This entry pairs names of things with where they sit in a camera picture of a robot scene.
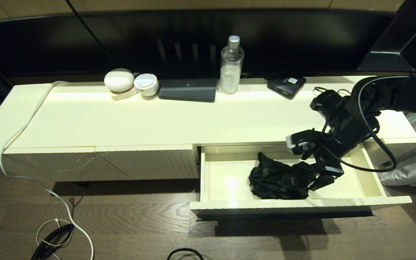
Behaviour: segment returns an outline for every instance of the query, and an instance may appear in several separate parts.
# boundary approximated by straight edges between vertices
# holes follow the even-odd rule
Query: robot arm
[[[347,163],[341,158],[359,143],[373,137],[383,148],[384,144],[376,137],[380,130],[376,117],[381,110],[416,113],[416,77],[363,79],[357,82],[350,96],[341,97],[333,90],[323,92],[313,99],[311,109],[325,118],[324,128],[322,131],[312,129],[289,135],[287,146],[295,155],[302,155],[303,160],[314,155],[314,167],[320,177],[310,189],[316,190],[343,175],[341,163]],[[389,169],[347,165],[360,170],[385,172],[396,166],[394,156],[390,152],[388,155],[393,160],[393,166]]]

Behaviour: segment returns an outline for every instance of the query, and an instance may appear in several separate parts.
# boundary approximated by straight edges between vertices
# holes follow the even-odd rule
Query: open drawer
[[[259,199],[252,194],[248,180],[250,171],[259,164],[258,152],[289,165],[300,161],[299,156],[287,151],[285,143],[202,147],[200,202],[190,203],[190,209],[199,219],[269,217],[272,214],[337,217],[348,216],[351,214],[347,213],[352,212],[370,212],[374,206],[412,202],[409,196],[386,196],[376,173],[355,170],[345,165],[342,165],[345,172],[342,177],[317,191],[309,191],[307,199]],[[343,160],[372,168],[362,144]],[[315,163],[312,158],[306,162]]]

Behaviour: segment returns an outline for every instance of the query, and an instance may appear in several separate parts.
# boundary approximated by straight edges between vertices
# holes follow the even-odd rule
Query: white label
[[[328,166],[325,166],[325,170],[332,171],[332,172],[336,172],[336,173],[343,173],[343,170],[342,169],[328,167]]]
[[[289,78],[288,81],[292,84],[296,84],[296,82],[298,82],[298,80],[294,78]]]

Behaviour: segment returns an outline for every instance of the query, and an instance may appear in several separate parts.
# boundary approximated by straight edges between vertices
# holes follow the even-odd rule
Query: wooden floor
[[[47,183],[75,204],[74,217],[91,235],[96,260],[165,260],[179,247],[194,248],[206,260],[416,260],[416,188],[387,188],[392,195],[408,192],[414,203],[375,211],[376,217],[196,222],[189,202],[198,199],[198,185],[192,180],[103,182],[88,188]],[[67,218],[55,198],[0,171],[1,260],[30,259],[36,230],[56,217]],[[58,252],[63,260],[86,260],[90,248],[76,231]],[[180,253],[172,259],[197,258]]]

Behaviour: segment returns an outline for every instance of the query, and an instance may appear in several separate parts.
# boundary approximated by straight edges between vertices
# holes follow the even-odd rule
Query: plastic water bottle
[[[233,94],[238,90],[242,72],[243,49],[239,46],[240,37],[231,35],[229,45],[221,51],[220,87],[224,93]]]

